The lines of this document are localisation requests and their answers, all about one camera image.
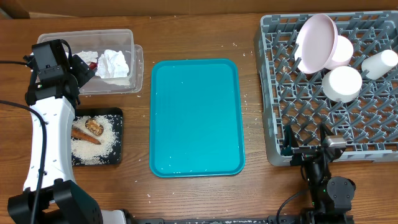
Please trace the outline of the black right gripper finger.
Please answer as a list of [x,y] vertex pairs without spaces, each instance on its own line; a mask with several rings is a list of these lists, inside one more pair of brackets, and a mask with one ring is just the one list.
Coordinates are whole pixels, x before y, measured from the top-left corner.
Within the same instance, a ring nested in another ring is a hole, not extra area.
[[299,148],[299,144],[295,138],[295,134],[292,130],[292,127],[290,124],[286,124],[284,126],[284,144],[283,148],[287,149],[288,147],[292,148]]
[[328,136],[332,136],[333,133],[332,133],[332,131],[326,126],[325,123],[321,123],[321,124],[319,125],[319,130],[320,130],[320,144],[321,144],[322,146],[324,146],[325,143],[326,143],[326,138],[327,138]]

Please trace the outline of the white napkin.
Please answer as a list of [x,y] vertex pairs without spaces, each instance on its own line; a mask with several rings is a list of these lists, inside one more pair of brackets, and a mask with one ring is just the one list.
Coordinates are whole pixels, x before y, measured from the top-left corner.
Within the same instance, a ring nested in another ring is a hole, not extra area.
[[91,62],[97,63],[98,53],[97,51],[81,51],[76,53],[87,65]]
[[106,78],[124,78],[129,73],[125,56],[121,51],[107,49],[98,59],[96,76]]

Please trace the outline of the red snack wrapper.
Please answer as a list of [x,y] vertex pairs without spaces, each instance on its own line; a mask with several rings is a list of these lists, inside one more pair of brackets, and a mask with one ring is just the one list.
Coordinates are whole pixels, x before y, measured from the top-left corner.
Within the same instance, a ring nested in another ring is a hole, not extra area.
[[97,63],[91,62],[89,64],[89,68],[92,69],[92,70],[95,70],[97,68]]

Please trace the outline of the cream bowl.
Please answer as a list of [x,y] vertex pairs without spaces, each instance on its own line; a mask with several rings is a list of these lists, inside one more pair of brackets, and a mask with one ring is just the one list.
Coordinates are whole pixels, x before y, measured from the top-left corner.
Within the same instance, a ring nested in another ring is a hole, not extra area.
[[325,96],[332,101],[344,103],[353,101],[359,95],[362,84],[360,73],[349,66],[329,71],[322,80]]

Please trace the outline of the brown crumbly food scrap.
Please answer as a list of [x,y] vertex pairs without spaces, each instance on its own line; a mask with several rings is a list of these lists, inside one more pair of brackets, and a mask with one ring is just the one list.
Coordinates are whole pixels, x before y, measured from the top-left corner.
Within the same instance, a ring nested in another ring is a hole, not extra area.
[[87,119],[85,122],[85,128],[93,133],[95,136],[101,136],[104,131],[104,127],[97,122],[94,118]]

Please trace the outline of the orange carrot piece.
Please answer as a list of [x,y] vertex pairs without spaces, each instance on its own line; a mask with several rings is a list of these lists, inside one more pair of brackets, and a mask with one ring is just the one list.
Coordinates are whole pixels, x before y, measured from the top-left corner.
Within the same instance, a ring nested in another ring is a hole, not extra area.
[[83,140],[83,141],[88,141],[88,142],[96,144],[96,145],[101,145],[101,143],[97,139],[84,133],[83,131],[81,131],[77,128],[72,128],[71,137],[79,139],[79,140]]

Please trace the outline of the pink bowl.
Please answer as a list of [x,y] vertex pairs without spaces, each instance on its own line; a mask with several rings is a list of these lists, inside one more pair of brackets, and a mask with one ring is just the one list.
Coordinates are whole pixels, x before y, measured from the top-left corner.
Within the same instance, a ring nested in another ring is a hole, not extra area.
[[333,70],[340,66],[347,66],[353,56],[353,53],[354,48],[350,40],[342,35],[339,35],[337,38],[336,50],[325,68]]

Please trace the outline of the white upturned cup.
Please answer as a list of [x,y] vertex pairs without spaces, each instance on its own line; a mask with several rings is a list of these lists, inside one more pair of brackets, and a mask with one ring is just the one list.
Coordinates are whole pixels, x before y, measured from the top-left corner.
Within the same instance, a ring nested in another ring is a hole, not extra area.
[[384,50],[363,61],[362,71],[367,70],[366,77],[377,80],[397,65],[397,53],[393,50]]

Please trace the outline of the large white plate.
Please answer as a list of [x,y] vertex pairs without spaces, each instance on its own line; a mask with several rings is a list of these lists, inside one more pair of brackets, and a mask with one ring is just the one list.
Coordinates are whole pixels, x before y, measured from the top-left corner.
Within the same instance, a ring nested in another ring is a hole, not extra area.
[[331,61],[337,46],[335,22],[326,14],[315,14],[298,32],[294,58],[300,58],[298,69],[306,74],[318,72]]

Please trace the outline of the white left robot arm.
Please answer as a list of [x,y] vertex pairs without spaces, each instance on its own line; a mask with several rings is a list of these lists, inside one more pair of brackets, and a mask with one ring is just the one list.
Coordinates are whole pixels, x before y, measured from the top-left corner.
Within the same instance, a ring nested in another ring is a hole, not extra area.
[[26,104],[32,118],[32,153],[23,192],[9,198],[15,223],[134,223],[127,210],[102,210],[73,175],[71,133],[79,89],[94,71],[72,54],[66,40],[32,46]]

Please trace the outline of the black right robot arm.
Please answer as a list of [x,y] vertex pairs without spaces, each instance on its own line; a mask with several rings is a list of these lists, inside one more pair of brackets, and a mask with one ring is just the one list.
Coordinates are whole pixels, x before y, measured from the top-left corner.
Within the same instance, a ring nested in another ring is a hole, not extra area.
[[[331,175],[329,163],[339,159],[346,150],[342,136],[333,134],[325,124],[319,125],[321,143],[308,149],[299,148],[291,125],[284,129],[283,156],[290,156],[291,166],[299,166],[308,188],[289,197],[279,207],[276,223],[353,223],[346,212],[356,190],[355,183],[345,177]],[[310,193],[312,207],[304,208],[298,215],[281,215],[282,209],[298,196]]]

